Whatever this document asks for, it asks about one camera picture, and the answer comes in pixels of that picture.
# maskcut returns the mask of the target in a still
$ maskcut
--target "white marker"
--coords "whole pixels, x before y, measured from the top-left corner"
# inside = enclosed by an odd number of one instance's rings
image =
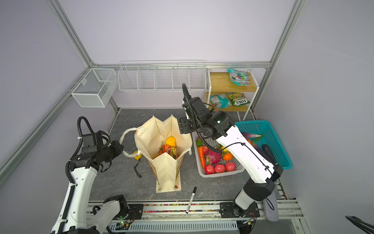
[[[196,189],[197,189],[197,187],[195,187],[193,189],[190,202],[188,203],[188,206],[187,206],[186,214],[188,214],[188,212],[190,211],[190,208],[191,208],[191,205],[192,205],[192,200],[193,200],[193,197],[195,196],[195,193],[196,193]]]

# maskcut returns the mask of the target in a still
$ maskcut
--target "gray fabric object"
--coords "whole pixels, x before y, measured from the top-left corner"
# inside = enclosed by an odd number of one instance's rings
[[[270,196],[267,197],[271,203],[269,201],[266,201],[266,199],[263,200],[265,217],[267,220],[271,222],[276,222],[279,220],[278,203],[277,203],[275,193],[276,191],[274,189],[273,192],[270,194]],[[268,202],[270,205],[273,204],[274,210],[270,208],[270,206],[267,204]]]

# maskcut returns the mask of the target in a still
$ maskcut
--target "wall-mounted basket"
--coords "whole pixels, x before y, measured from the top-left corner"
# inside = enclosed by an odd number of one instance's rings
[[[81,107],[105,107],[117,87],[114,69],[91,68],[71,92]]]
[[[120,62],[118,71],[121,91],[182,90],[182,83],[190,90],[206,89],[206,69],[199,63],[144,63]]]

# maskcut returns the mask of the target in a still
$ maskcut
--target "lemon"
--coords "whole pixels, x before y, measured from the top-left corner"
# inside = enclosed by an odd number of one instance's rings
[[[177,140],[175,139],[175,137],[168,137],[165,141],[165,144],[170,145],[172,147],[176,147],[177,146]]]

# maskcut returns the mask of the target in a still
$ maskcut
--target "green snack bag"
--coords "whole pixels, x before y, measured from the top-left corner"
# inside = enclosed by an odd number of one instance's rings
[[[231,92],[228,93],[227,96],[229,97],[233,106],[242,106],[245,104],[250,103],[244,96],[242,92]]]
[[[231,102],[225,94],[213,95],[211,96],[210,100],[216,109],[224,109],[231,106]]]

